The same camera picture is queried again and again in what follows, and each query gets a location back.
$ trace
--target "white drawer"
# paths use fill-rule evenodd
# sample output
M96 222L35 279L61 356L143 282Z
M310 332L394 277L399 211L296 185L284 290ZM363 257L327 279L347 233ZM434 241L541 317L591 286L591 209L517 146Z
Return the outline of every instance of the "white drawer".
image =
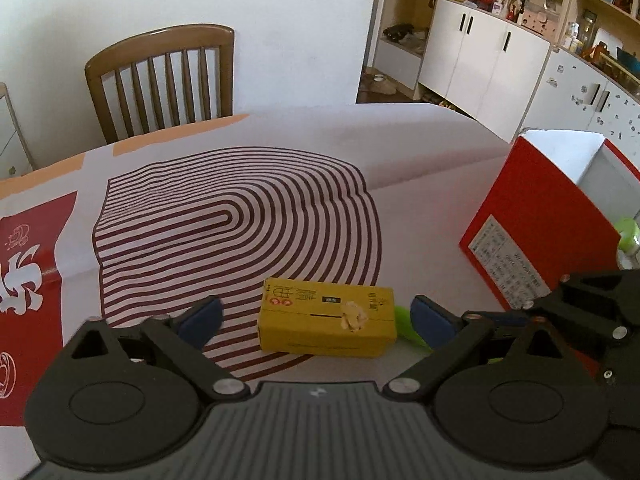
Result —
M0 155L0 180L11 178L12 176L22 176L30 171L33 171L33 168L26 153L24 153L20 137L14 133Z
M408 88L415 88L420 72L420 56L415 56L399 46L378 40L374 68L392 77Z

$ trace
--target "yellow box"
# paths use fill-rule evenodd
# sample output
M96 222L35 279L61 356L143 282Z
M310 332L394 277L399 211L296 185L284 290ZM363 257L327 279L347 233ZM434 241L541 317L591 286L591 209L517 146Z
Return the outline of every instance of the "yellow box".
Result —
M258 336L267 351L377 357L396 340L394 292L267 278Z

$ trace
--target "printed tablecloth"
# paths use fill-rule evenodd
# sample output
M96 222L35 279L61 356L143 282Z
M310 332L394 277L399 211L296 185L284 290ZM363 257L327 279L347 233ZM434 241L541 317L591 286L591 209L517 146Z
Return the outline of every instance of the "printed tablecloth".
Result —
M426 104L298 108L133 137L0 183L0 478L36 457L24 402L88 316L111 326L225 303L207 357L255 386L388 381L422 357L262 352L268 276L498 310L458 241L509 146Z

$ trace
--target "small cardboard box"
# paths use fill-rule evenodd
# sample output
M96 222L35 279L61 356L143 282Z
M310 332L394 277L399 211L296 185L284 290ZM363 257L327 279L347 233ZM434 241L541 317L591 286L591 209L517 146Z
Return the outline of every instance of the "small cardboard box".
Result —
M504 308L545 296L564 274L618 268L613 224L640 217L640 172L593 132L518 137L460 241Z
M390 288L267 278L258 336L263 350L377 357L396 340Z

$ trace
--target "red box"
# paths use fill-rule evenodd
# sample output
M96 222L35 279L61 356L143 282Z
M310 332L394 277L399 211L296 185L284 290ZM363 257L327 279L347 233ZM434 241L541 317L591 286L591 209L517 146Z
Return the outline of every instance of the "red box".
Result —
M505 309L564 274L616 270L613 224L638 218L640 172L601 134L520 136L460 247Z

